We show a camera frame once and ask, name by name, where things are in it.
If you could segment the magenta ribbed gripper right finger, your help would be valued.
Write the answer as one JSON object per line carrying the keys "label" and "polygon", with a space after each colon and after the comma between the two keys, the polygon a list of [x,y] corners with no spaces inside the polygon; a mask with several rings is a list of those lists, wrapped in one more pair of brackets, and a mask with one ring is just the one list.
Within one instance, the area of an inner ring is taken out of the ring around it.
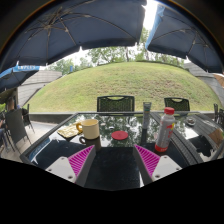
{"label": "magenta ribbed gripper right finger", "polygon": [[181,170],[181,167],[168,155],[159,156],[137,144],[133,147],[133,155],[144,185]]}

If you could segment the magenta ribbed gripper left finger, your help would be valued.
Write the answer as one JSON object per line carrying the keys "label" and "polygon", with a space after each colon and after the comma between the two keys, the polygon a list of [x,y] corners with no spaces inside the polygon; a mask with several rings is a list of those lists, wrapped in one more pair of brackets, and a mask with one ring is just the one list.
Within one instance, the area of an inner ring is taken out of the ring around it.
{"label": "magenta ribbed gripper left finger", "polygon": [[91,145],[70,157],[59,157],[46,168],[46,171],[79,186],[84,186],[95,156],[95,146]]}

